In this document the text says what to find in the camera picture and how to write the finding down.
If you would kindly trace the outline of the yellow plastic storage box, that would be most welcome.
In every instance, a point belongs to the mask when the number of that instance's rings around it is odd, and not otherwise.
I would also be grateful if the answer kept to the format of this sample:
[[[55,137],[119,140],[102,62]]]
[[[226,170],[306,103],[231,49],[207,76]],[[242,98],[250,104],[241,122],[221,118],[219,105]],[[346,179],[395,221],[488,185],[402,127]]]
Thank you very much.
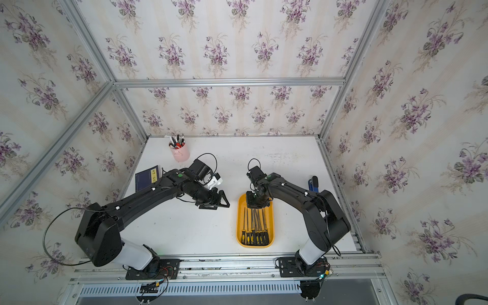
[[[238,201],[236,239],[246,248],[263,249],[275,239],[273,202],[266,208],[247,207],[246,195]]]

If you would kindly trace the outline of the diagonal file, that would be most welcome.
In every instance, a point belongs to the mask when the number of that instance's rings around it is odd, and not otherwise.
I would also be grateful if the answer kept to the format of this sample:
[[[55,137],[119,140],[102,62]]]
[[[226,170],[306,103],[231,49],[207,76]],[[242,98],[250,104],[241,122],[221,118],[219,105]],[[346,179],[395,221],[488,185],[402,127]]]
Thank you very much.
[[[241,244],[242,245],[245,245],[245,211],[246,211],[246,208],[244,208],[243,210],[243,228],[242,228],[242,231],[241,231]]]

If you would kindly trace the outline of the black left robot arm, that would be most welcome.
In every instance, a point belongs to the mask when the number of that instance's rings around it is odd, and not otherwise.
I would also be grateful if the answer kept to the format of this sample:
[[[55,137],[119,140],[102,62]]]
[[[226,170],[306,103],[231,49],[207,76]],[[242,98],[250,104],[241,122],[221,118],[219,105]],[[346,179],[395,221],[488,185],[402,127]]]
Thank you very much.
[[[170,170],[117,202],[86,207],[74,241],[96,267],[116,262],[138,271],[150,269],[159,261],[157,253],[123,239],[121,232],[159,204],[183,195],[190,196],[199,209],[230,207],[225,192],[217,188],[220,179],[215,170],[195,159],[188,168]]]

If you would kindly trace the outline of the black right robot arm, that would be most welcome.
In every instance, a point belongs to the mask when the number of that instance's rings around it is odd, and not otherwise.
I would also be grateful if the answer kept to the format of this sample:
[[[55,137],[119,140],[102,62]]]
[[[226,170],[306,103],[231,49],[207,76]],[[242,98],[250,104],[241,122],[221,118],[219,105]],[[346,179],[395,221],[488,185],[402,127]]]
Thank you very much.
[[[248,170],[252,190],[246,193],[247,207],[267,208],[280,200],[302,214],[309,240],[297,251],[297,261],[306,267],[319,259],[351,230],[343,209],[330,191],[317,193],[299,187],[276,173],[265,174],[259,166]]]

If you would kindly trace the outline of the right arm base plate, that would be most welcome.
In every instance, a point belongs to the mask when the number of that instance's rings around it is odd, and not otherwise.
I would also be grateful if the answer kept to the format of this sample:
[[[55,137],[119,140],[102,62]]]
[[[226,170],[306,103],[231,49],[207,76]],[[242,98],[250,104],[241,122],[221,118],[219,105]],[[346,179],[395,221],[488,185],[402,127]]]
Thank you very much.
[[[325,258],[312,265],[307,265],[299,257],[279,257],[274,261],[282,278],[318,278],[323,279],[330,274],[330,264]]]

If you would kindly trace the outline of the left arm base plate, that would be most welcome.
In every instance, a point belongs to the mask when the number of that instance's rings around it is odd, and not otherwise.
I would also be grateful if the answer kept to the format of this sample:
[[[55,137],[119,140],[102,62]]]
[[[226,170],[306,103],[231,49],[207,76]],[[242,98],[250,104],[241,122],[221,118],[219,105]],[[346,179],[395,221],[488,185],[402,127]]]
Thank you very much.
[[[161,280],[167,278],[175,280],[177,278],[181,260],[179,259],[159,259],[152,261],[143,270],[136,270],[132,267],[127,268],[126,280]]]

